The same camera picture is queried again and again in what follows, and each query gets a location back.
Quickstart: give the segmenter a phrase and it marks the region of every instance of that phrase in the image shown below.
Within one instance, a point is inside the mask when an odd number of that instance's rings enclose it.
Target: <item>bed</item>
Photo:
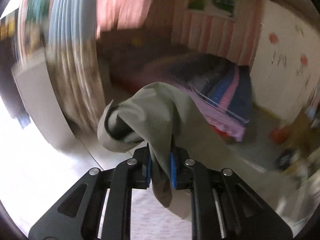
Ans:
[[[249,67],[172,45],[170,34],[160,36],[143,29],[101,33],[97,56],[102,59],[98,61],[102,62],[99,71],[103,84],[108,84],[104,81],[110,77],[113,85],[134,94],[153,82],[169,83],[191,96],[207,122],[236,141],[242,140],[252,108]],[[208,94],[213,100],[207,100]],[[226,98],[229,108],[223,109]]]

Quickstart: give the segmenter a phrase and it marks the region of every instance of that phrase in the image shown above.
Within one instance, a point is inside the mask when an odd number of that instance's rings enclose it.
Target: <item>white cabinet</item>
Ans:
[[[55,149],[76,144],[53,92],[44,51],[34,52],[32,59],[17,65],[12,74],[27,112],[47,142]]]
[[[254,101],[292,122],[319,78],[320,36],[286,8],[270,0],[263,0],[263,5],[261,36],[250,73]],[[273,33],[278,37],[275,44],[269,39]],[[301,67],[304,55],[308,66]]]

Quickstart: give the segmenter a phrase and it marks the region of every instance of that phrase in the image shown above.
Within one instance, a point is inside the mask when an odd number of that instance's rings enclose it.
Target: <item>striped wallpaper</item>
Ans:
[[[236,22],[187,11],[186,0],[182,1],[176,3],[173,43],[252,67],[260,35],[262,0],[239,0]]]

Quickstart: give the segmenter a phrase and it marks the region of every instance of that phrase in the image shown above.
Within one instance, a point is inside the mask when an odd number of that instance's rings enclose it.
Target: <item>blue gripper pad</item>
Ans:
[[[150,187],[150,182],[151,182],[151,155],[149,155],[149,160],[148,160],[147,180],[148,180],[148,187]]]
[[[170,181],[174,189],[177,187],[177,166],[174,161],[173,153],[170,153]]]

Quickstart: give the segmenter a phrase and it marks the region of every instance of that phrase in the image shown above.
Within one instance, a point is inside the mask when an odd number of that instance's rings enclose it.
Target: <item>metal screw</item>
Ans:
[[[127,163],[129,165],[136,165],[138,163],[138,161],[134,158],[131,158],[131,159],[127,160]]]
[[[195,160],[193,160],[193,159],[187,159],[186,160],[186,162],[185,162],[185,164],[186,165],[188,165],[188,166],[192,166],[192,165],[195,165]]]
[[[92,168],[89,170],[89,174],[94,176],[97,175],[99,173],[99,169],[98,168]]]
[[[222,173],[225,176],[231,176],[233,174],[233,171],[232,169],[226,168],[226,169],[223,169]]]

